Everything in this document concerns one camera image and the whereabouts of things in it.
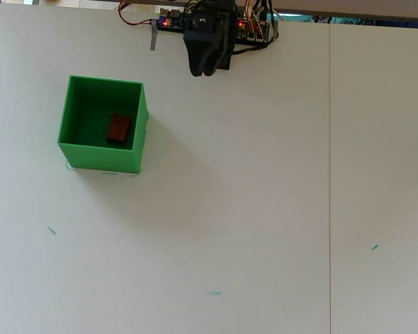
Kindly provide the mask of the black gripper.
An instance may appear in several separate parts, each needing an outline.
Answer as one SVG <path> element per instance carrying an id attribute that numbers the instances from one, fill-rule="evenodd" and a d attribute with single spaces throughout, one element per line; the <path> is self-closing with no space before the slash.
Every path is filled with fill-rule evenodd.
<path id="1" fill-rule="evenodd" d="M 228 70 L 235 45 L 236 12 L 195 12 L 185 23 L 183 40 L 194 77 Z"/>

